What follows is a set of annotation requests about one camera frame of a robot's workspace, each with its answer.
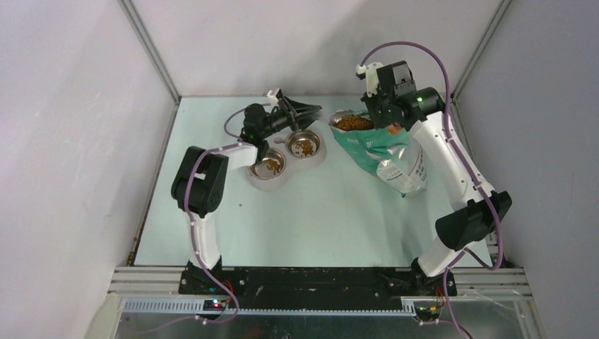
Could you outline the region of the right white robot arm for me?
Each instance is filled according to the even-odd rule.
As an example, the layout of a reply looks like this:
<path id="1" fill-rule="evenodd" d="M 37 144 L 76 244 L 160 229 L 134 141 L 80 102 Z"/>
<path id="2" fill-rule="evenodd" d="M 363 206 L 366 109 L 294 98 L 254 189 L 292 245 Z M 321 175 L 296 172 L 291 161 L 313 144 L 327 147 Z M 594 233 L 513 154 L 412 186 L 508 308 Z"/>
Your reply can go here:
<path id="1" fill-rule="evenodd" d="M 469 157 L 439 92 L 418 89 L 405 61 L 383 65 L 359 64 L 356 76 L 366 82 L 361 98 L 374 126 L 400 124 L 440 172 L 452 213 L 435 222 L 432 245 L 417 258 L 420 270 L 410 279 L 413 290 L 429 295 L 439 277 L 460 253 L 498 231 L 512 205 L 508 192 L 498 192 Z"/>

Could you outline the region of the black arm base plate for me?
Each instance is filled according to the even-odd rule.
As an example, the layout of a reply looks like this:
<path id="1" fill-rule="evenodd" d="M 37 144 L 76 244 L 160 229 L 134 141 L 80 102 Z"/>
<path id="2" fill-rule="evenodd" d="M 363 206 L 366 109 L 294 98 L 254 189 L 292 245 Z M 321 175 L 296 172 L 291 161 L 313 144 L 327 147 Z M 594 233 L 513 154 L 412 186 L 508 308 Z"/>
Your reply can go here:
<path id="1" fill-rule="evenodd" d="M 414 268 L 214 268 L 208 277 L 188 264 L 181 295 L 227 295 L 242 309 L 402 311 L 408 297 L 457 295 L 453 274 L 427 277 Z"/>

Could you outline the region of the teal pet food bag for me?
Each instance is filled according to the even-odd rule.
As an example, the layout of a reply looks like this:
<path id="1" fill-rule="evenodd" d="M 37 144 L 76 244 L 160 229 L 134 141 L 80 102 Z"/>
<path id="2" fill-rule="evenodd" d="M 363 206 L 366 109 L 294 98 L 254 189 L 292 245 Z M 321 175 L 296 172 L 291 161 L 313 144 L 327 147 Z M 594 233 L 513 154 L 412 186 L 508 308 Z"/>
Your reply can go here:
<path id="1" fill-rule="evenodd" d="M 341 131 L 334 124 L 342 117 L 355 114 L 366 119 L 366 111 L 340 110 L 328 125 L 334 139 L 366 173 L 377 177 L 402 196 L 415 196 L 427 188 L 424 151 L 412 141 L 402 127 L 387 126 L 367 131 Z"/>

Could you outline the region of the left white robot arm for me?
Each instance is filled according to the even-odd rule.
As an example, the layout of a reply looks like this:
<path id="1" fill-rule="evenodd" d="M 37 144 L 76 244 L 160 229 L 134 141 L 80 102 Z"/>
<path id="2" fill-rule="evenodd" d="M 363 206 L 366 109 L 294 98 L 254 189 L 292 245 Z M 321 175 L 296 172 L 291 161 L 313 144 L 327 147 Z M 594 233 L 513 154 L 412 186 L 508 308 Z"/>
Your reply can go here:
<path id="1" fill-rule="evenodd" d="M 268 94 L 267 104 L 253 103 L 237 111 L 243 117 L 235 142 L 217 148 L 189 147 L 177 170 L 171 197 L 188 217 L 192 255 L 190 262 L 202 268 L 196 285 L 206 294 L 215 294 L 223 275 L 214 267 L 221 259 L 215 231 L 214 212 L 219 207 L 228 172 L 242 167 L 265 165 L 271 174 L 282 174 L 283 163 L 269 160 L 268 138 L 290 129 L 305 131 L 320 116 L 322 107 L 298 102 L 279 90 Z"/>

